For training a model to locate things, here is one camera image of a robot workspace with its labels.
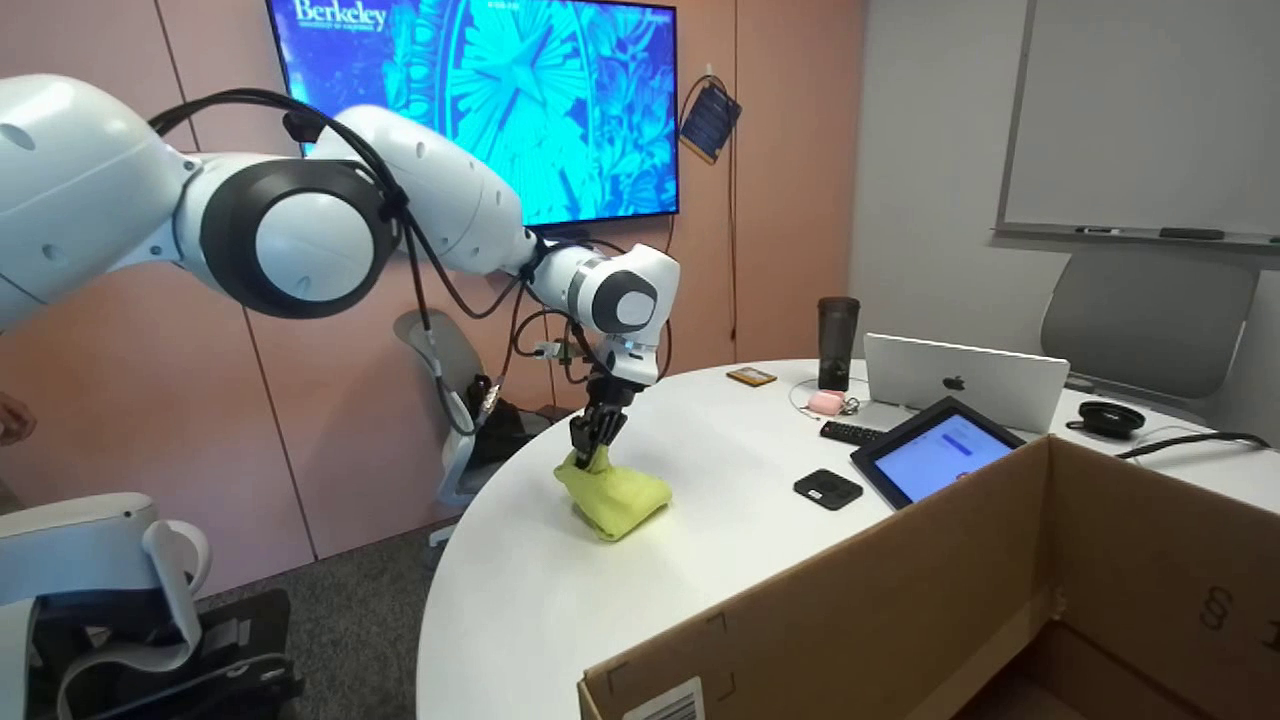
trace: cardboard box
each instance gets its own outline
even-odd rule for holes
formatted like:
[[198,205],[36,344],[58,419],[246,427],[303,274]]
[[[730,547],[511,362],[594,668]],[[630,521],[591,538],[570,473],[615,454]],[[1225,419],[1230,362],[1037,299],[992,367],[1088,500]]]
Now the cardboard box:
[[1280,515],[1037,440],[580,680],[664,711],[1280,717]]

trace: whiteboard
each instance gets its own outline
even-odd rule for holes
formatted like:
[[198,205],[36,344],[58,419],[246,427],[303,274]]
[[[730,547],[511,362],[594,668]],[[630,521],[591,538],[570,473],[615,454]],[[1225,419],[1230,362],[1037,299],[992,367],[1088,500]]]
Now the whiteboard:
[[1001,232],[1280,246],[1280,0],[1033,0]]

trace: tablet screen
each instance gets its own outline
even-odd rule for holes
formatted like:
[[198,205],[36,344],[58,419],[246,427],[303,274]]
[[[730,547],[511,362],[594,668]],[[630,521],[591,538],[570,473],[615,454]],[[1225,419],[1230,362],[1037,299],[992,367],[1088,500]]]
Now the tablet screen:
[[875,470],[911,500],[946,489],[956,475],[1009,458],[1009,444],[977,427],[969,418],[946,418],[916,440],[884,454]]

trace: curved table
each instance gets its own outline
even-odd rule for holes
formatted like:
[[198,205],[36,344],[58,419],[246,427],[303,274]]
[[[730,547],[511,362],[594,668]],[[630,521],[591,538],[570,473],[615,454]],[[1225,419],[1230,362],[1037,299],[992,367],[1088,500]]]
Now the curved table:
[[[816,362],[755,367],[774,381],[745,387],[725,375],[729,367],[701,367],[639,392],[612,460],[666,480],[672,509],[620,545],[594,540],[552,480],[569,458],[562,424],[539,433],[482,484],[449,540],[423,608],[417,665],[423,720],[577,720],[585,668],[890,515],[871,489],[845,514],[793,493],[812,470],[861,480],[851,447],[820,440],[820,419],[801,409]],[[1131,447],[1071,433],[1079,399],[1065,392],[1057,436],[1098,454]],[[1201,427],[1147,414],[1134,444],[1182,433]],[[1186,444],[1142,463],[1280,514],[1280,454]]]

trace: blue screen display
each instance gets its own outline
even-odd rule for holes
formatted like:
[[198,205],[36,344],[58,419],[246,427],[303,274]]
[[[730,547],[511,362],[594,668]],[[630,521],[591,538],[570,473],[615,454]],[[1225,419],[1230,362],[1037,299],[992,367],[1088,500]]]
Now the blue screen display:
[[490,164],[524,225],[681,212],[677,9],[269,0],[286,96],[382,106]]
[[996,436],[989,436],[980,424],[965,418],[946,418],[906,440],[903,447],[890,447],[875,460],[890,484],[921,506],[925,495],[946,489],[956,475],[977,473],[1013,447]]

